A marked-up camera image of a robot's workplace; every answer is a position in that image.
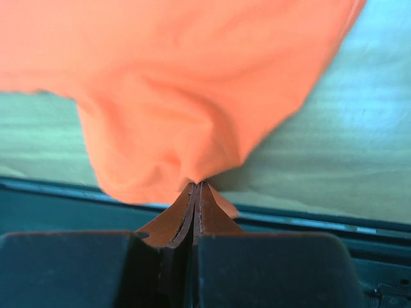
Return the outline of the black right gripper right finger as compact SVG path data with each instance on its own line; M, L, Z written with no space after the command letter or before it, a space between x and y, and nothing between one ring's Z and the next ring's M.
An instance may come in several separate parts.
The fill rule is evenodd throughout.
M249 233L202 182L195 193L195 307L363 307L351 256L323 232Z

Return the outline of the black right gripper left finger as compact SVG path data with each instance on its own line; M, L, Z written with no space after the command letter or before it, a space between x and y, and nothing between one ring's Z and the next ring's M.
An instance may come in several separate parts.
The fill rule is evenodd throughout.
M2 307L195 307L196 186L136 231L1 235Z

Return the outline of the orange t shirt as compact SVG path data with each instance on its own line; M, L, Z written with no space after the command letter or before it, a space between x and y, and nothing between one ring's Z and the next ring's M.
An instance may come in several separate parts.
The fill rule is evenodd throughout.
M364 1L2 1L1 171L171 203L296 113Z

